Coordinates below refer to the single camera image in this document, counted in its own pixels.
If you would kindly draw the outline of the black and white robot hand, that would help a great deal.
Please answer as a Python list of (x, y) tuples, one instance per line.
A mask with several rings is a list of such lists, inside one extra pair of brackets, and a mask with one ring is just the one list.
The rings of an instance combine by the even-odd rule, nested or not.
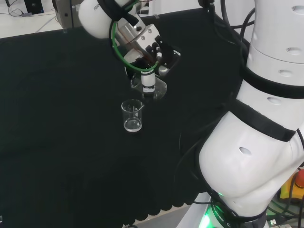
[(154, 24), (140, 19), (132, 26), (125, 19), (112, 22), (109, 38), (115, 56), (124, 64), (130, 87), (144, 99), (161, 99), (167, 92), (162, 80), (177, 65), (180, 51), (166, 42)]

